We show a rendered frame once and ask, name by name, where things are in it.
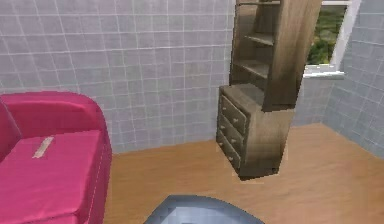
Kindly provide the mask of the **brown wooden shelf cabinet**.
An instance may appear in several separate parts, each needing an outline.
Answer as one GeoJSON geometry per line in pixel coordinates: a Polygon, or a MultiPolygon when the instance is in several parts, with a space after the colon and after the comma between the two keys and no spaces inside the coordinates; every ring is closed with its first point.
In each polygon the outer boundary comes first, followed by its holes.
{"type": "Polygon", "coordinates": [[[236,0],[216,142],[241,180],[279,172],[322,0],[236,0]]]}

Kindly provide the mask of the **tan remote control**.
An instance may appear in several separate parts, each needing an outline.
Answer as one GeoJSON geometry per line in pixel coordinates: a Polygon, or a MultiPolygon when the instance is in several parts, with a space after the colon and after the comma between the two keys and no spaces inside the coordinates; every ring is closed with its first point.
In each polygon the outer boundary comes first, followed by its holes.
{"type": "Polygon", "coordinates": [[[54,140],[53,136],[46,137],[38,149],[35,151],[33,158],[41,158],[44,156],[45,152],[47,151],[48,147],[51,145],[52,141],[54,140]]]}

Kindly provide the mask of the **pink sofa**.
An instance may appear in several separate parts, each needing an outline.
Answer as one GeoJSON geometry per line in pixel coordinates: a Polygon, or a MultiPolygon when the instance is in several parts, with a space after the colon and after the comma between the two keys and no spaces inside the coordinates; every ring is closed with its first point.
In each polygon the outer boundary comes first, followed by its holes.
{"type": "Polygon", "coordinates": [[[103,224],[111,158],[103,112],[89,97],[0,95],[0,224],[103,224]]]}

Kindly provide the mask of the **white framed window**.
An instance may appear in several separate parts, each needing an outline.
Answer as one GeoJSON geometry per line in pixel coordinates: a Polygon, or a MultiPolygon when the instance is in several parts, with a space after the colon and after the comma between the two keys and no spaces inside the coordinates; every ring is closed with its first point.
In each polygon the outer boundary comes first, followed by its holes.
{"type": "Polygon", "coordinates": [[[343,79],[342,60],[362,0],[321,0],[303,77],[343,79]]]}

